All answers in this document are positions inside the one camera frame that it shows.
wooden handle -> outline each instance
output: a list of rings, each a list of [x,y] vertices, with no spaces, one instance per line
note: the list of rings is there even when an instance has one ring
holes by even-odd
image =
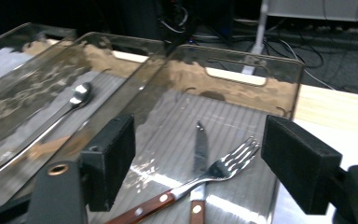
[[[205,224],[205,201],[191,201],[190,224]]]
[[[175,202],[175,199],[171,195],[171,190],[167,190],[158,196],[150,199],[145,203],[130,209],[129,211],[121,214],[118,217],[107,221],[105,224],[130,224],[139,223],[144,218],[156,213],[162,208]]]

silver fork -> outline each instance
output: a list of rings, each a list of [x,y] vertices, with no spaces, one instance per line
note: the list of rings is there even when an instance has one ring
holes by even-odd
[[[158,196],[133,207],[129,211],[113,218],[105,224],[139,223],[144,218],[178,201],[192,189],[205,182],[228,180],[243,170],[251,162],[258,149],[260,149],[260,145],[253,137],[250,137],[225,157],[217,160],[200,177],[195,178],[178,188],[169,189]]]

knife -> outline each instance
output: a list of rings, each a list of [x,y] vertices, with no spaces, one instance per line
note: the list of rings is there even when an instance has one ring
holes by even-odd
[[[197,122],[196,145],[194,148],[194,176],[202,175],[207,170],[208,163],[208,138],[201,122]],[[202,184],[190,192],[190,224],[205,223],[205,189]]]

cutlery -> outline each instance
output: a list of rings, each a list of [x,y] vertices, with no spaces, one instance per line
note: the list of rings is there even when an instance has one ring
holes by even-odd
[[[193,174],[194,176],[199,176],[206,172],[208,163],[208,138],[200,121],[197,122],[196,146],[194,149]],[[205,189],[206,184],[203,183],[190,192],[190,224],[205,223]]]
[[[19,151],[12,152],[16,155],[12,156],[9,159],[0,158],[0,172],[7,168],[10,164],[17,161],[21,156],[26,153],[33,145],[41,141],[48,133],[51,132],[55,127],[58,126],[69,114],[78,108],[86,105],[91,99],[91,84],[85,82],[78,85],[75,88],[75,93],[68,101],[68,103],[57,111],[48,121],[46,121],[41,127],[39,127],[34,133],[31,134],[25,141],[21,143],[19,147],[16,147]]]
[[[146,217],[167,207],[187,195],[192,189],[208,181],[224,181],[243,170],[255,157],[260,145],[253,137],[248,138],[239,147],[228,153],[223,158],[212,164],[208,170],[198,178],[184,185],[169,189],[158,196],[133,207],[118,217],[107,221],[105,224],[139,223]]]

spoon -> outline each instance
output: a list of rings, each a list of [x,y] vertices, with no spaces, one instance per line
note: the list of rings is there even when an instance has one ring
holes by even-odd
[[[16,150],[6,152],[10,154],[15,154],[11,157],[2,155],[0,158],[0,172],[7,168],[10,164],[17,161],[23,154],[28,152],[28,150],[42,140],[48,133],[51,132],[55,127],[58,126],[65,118],[69,116],[73,111],[81,108],[86,105],[91,99],[91,84],[85,82],[81,85],[78,85],[75,88],[75,93],[68,103],[63,106],[59,111],[57,111],[48,121],[46,121],[41,127],[39,127],[34,133],[32,133],[25,141],[21,143],[19,147],[16,147]]]

